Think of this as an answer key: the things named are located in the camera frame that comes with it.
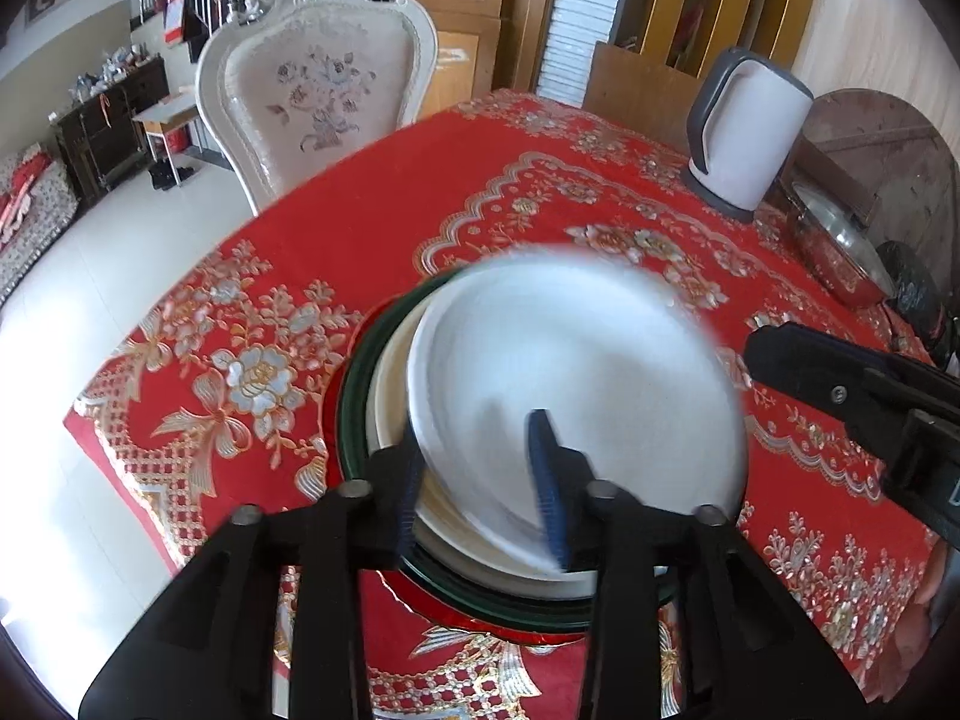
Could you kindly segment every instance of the red poster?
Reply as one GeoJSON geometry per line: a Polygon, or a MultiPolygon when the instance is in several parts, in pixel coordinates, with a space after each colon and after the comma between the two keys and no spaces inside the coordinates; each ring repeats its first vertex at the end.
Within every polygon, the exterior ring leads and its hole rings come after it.
{"type": "Polygon", "coordinates": [[[186,0],[170,0],[163,18],[163,39],[176,44],[184,40],[184,6],[186,0]]]}

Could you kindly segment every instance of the red tablecloth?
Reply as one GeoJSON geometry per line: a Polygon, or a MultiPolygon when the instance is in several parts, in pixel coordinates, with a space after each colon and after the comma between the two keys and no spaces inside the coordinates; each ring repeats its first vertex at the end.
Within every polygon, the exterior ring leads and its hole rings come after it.
{"type": "MultiPolygon", "coordinates": [[[[775,211],[751,226],[727,220],[680,184],[682,165],[529,95],[439,114],[318,175],[200,262],[104,365],[67,427],[182,565],[238,504],[299,507],[338,478],[320,401],[364,314],[509,247],[592,248],[659,274],[717,338],[751,436],[738,524],[862,680],[920,581],[928,531],[882,498],[877,461],[842,426],[755,385],[739,352],[752,328],[786,319],[881,348],[890,325],[828,295],[775,211]]],[[[421,607],[397,576],[371,574],[363,591],[381,712],[573,717],[582,642],[521,646],[436,626],[456,618],[421,607]]]]}

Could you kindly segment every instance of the black bag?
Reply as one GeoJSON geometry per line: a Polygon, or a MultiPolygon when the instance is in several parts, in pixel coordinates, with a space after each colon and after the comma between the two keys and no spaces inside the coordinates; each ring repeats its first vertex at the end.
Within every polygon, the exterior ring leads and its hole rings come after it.
{"type": "Polygon", "coordinates": [[[952,318],[933,276],[903,242],[880,244],[877,254],[896,285],[890,306],[913,328],[934,365],[945,370],[956,344],[952,318]]]}

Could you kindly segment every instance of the dark wooden cabinet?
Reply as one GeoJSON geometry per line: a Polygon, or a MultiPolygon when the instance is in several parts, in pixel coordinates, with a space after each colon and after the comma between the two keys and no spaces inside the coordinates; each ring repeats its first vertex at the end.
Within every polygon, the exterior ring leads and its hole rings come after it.
{"type": "Polygon", "coordinates": [[[132,170],[149,164],[150,149],[133,116],[169,92],[163,60],[155,57],[54,122],[56,144],[80,196],[80,208],[95,203],[132,170]]]}

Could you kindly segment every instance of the floor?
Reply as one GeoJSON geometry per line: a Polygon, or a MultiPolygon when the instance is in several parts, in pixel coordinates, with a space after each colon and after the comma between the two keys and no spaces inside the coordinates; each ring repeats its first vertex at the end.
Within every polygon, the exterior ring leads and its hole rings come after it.
{"type": "Polygon", "coordinates": [[[0,621],[73,714],[169,574],[61,420],[157,298],[250,218],[232,172],[191,164],[181,189],[144,172],[110,193],[0,309],[0,621]]]}

